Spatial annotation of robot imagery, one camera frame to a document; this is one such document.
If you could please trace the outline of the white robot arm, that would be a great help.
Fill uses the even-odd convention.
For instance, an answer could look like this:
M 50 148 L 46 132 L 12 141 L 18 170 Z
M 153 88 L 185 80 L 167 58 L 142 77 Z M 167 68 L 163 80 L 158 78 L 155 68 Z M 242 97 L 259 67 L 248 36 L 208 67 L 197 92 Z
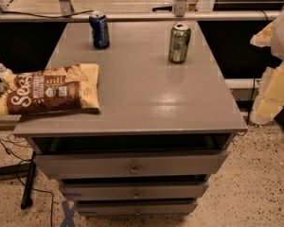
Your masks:
M 272 55 L 281 59 L 277 68 L 265 69 L 252 107 L 251 122 L 265 125 L 273 121 L 284 108 L 284 9 L 275 20 L 252 37 L 250 44 L 269 46 Z

